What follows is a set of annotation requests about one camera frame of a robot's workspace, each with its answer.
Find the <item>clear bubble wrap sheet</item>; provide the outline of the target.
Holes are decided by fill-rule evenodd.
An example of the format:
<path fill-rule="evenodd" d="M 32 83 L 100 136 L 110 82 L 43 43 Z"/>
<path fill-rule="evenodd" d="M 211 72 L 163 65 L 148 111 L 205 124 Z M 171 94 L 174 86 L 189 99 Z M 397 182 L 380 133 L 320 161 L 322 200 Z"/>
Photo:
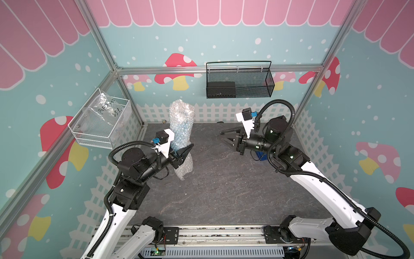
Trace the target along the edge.
<path fill-rule="evenodd" d="M 190 136 L 193 129 L 195 108 L 179 99 L 174 101 L 170 106 L 170 129 L 175 134 L 175 139 L 171 143 L 174 151 L 178 151 L 191 144 Z M 175 170 L 180 180 L 193 171 L 193 158 L 189 153 L 181 166 Z"/>

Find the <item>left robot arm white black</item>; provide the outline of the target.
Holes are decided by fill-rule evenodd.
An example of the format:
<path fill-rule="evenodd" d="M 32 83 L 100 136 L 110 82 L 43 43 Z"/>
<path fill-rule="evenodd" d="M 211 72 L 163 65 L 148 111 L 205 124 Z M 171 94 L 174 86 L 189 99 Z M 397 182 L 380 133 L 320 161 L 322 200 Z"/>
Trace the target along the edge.
<path fill-rule="evenodd" d="M 177 169 L 183 165 L 193 144 L 178 151 L 168 147 L 166 155 L 160 148 L 154 143 L 131 141 L 110 152 L 109 161 L 119 172 L 103 199 L 107 211 L 83 259 L 134 259 L 142 257 L 141 252 L 149 245 L 155 246 L 156 254 L 161 256 L 166 254 L 167 245 L 177 244 L 178 228 L 165 228 L 161 220 L 150 216 L 121 248 L 115 248 L 150 190 L 147 182 L 168 166 Z"/>

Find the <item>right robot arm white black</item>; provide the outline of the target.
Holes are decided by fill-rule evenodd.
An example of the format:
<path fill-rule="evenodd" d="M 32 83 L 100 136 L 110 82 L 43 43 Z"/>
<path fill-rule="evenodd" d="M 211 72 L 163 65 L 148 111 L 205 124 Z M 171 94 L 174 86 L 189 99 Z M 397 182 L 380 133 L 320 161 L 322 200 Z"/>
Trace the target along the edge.
<path fill-rule="evenodd" d="M 295 108 L 286 100 L 276 99 L 265 104 L 259 112 L 245 108 L 237 113 L 241 127 L 220 131 L 220 138 L 240 155 L 246 150 L 262 152 L 273 169 L 301 185 L 331 214 L 327 219 L 304 219 L 289 215 L 279 226 L 283 242 L 291 238 L 326 240 L 339 251 L 355 256 L 359 252 L 379 259 L 388 255 L 364 247 L 377 228 L 402 249 L 401 259 L 410 257 L 409 248 L 394 233 L 378 221 L 380 212 L 365 208 L 329 181 L 300 149 L 291 145 Z"/>

